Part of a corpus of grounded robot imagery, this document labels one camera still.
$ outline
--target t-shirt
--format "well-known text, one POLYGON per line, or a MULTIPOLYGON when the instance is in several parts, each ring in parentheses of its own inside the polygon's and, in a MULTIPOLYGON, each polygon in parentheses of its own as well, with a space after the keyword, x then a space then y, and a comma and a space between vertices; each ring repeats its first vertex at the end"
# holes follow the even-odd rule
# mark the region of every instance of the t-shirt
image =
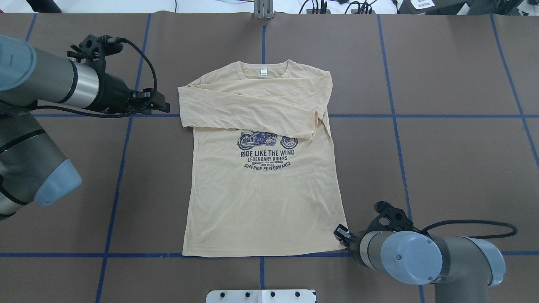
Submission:
POLYGON ((179 87, 193 127, 183 254, 286 256, 338 250, 346 225, 327 71, 288 60, 231 63, 179 87))

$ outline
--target paper label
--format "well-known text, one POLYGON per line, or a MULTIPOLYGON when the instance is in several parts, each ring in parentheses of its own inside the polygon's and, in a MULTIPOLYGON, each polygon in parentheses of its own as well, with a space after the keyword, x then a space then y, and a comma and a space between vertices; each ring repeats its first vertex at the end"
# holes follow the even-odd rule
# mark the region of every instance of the paper label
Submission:
POLYGON ((412 2, 413 7, 416 8, 416 10, 422 10, 426 8, 430 8, 434 6, 434 3, 432 0, 410 0, 412 2))

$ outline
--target light blue joint cap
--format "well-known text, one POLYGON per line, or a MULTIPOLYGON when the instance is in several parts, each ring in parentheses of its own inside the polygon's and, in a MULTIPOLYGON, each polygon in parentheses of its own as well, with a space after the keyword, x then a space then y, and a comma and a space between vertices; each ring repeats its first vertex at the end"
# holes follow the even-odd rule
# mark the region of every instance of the light blue joint cap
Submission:
POLYGON ((34 202, 48 206, 72 192, 82 183, 82 178, 69 159, 64 160, 48 176, 37 191, 34 202))
POLYGON ((0 35, 0 92, 26 81, 36 68, 36 51, 19 39, 0 35))
POLYGON ((432 239, 413 231, 390 235, 380 250, 385 270, 406 284, 425 285, 436 279, 442 258, 432 239))
POLYGON ((489 241, 485 241, 482 239, 475 239, 475 238, 469 238, 469 237, 461 237, 466 238, 470 241, 472 241, 479 249, 483 252, 485 257, 487 258, 487 261, 490 265, 490 271, 492 271, 492 281, 488 286, 496 286, 503 281, 503 275, 505 274, 505 260, 503 259, 502 253, 498 248, 490 243, 489 241))

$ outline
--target white bracket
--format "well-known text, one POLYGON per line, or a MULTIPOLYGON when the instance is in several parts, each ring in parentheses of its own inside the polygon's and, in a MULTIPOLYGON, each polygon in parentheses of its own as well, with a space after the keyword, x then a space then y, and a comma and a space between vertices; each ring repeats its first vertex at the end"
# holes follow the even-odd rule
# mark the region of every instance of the white bracket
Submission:
POLYGON ((211 291, 206 303, 316 303, 315 290, 211 291))
POLYGON ((273 19, 273 0, 254 0, 255 19, 273 19))

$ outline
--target motorcycle graphic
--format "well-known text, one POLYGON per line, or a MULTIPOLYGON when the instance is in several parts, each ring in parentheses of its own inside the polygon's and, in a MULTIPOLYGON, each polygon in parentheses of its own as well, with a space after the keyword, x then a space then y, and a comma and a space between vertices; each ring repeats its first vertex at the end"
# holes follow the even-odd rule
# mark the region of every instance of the motorcycle graphic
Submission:
MULTIPOLYGON (((241 150, 248 150, 255 146, 274 146, 277 143, 278 135, 267 132, 242 132, 238 138, 238 147, 241 150)), ((286 149, 292 149, 298 145, 296 138, 281 136, 281 145, 286 149)))

